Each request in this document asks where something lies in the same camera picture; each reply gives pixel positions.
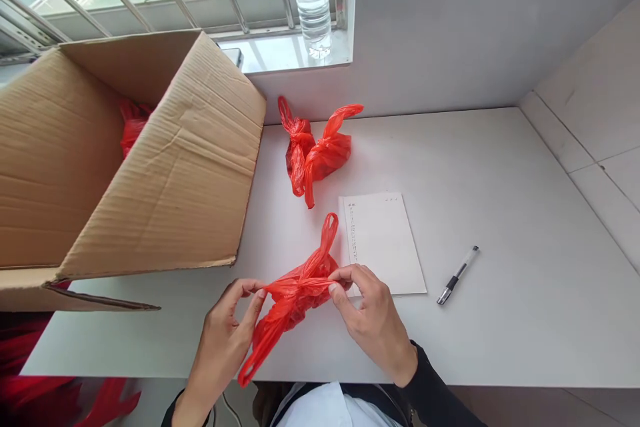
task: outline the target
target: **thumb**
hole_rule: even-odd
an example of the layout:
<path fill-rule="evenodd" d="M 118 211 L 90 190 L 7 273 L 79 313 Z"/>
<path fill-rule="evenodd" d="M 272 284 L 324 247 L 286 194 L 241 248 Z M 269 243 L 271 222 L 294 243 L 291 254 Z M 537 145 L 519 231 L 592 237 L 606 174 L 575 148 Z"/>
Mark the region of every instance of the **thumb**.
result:
<path fill-rule="evenodd" d="M 349 320 L 353 318 L 355 314 L 357 314 L 357 310 L 349 301 L 347 292 L 345 292 L 345 290 L 342 288 L 342 285 L 334 282 L 329 286 L 329 293 L 331 294 L 333 305 L 335 305 L 335 307 L 338 309 L 338 312 L 340 312 L 340 315 L 342 315 L 345 323 L 349 323 Z"/>
<path fill-rule="evenodd" d="M 245 313 L 245 316 L 240 322 L 240 326 L 242 328 L 248 329 L 250 332 L 253 332 L 255 327 L 255 323 L 258 321 L 258 317 L 260 316 L 260 311 L 262 310 L 262 304 L 265 303 L 265 298 L 267 297 L 267 291 L 264 289 L 258 290 L 255 295 L 251 298 L 251 303 L 249 304 L 249 308 Z"/>

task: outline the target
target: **black pen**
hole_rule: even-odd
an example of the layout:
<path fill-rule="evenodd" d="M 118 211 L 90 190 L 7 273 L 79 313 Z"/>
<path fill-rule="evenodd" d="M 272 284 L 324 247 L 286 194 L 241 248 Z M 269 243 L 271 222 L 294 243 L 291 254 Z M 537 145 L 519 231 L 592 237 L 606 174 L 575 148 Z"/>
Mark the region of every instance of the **black pen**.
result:
<path fill-rule="evenodd" d="M 473 258 L 475 257 L 475 255 L 478 253 L 479 250 L 480 249 L 478 248 L 478 246 L 473 246 L 473 248 L 469 250 L 469 253 L 465 257 L 465 259 L 462 261 L 462 265 L 458 269 L 458 272 L 453 277 L 451 277 L 451 280 L 449 280 L 449 283 L 443 290 L 442 295 L 440 295 L 440 297 L 438 298 L 438 305 L 445 304 L 445 302 L 451 295 L 451 292 L 453 292 L 453 288 L 455 287 L 455 284 L 457 284 L 458 280 L 460 280 L 460 276 L 465 271 L 467 266 L 471 263 L 471 261 L 473 260 Z"/>

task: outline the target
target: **corrugated cardboard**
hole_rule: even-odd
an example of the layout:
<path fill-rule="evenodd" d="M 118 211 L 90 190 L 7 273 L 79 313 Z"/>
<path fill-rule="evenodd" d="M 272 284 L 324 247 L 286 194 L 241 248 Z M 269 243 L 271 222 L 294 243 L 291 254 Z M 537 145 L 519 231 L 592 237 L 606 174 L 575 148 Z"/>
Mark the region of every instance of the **corrugated cardboard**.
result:
<path fill-rule="evenodd" d="M 123 161 L 118 102 L 156 106 Z M 131 310 L 64 280 L 235 261 L 265 100 L 204 33 L 69 43 L 0 90 L 0 310 Z"/>

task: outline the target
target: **person's left hand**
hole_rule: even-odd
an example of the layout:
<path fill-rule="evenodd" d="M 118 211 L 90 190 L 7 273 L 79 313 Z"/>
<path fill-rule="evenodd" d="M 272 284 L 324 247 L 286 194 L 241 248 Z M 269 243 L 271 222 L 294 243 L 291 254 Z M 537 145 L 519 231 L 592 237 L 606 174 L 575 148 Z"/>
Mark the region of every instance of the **person's left hand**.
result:
<path fill-rule="evenodd" d="M 245 359 L 255 323 L 267 292 L 254 279 L 236 279 L 213 306 L 200 335 L 200 344 L 185 391 L 176 402 L 174 427 L 201 427 L 215 401 L 233 379 Z M 254 293 L 244 318 L 235 319 L 235 307 L 242 297 Z"/>

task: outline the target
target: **cable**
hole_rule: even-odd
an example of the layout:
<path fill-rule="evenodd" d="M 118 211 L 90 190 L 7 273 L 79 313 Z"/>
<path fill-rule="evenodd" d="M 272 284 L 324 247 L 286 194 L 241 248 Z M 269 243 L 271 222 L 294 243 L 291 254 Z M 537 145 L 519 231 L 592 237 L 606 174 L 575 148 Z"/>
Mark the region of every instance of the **cable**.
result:
<path fill-rule="evenodd" d="M 229 402 L 227 401 L 227 396 L 225 395 L 224 391 L 222 392 L 222 401 L 225 403 L 225 405 L 231 412 L 231 415 L 233 415 L 233 417 L 235 418 L 235 421 L 238 423 L 238 427 L 242 427 L 242 422 L 240 422 L 240 417 L 238 417 L 238 414 L 235 413 L 235 410 L 233 409 L 233 407 L 229 405 Z"/>

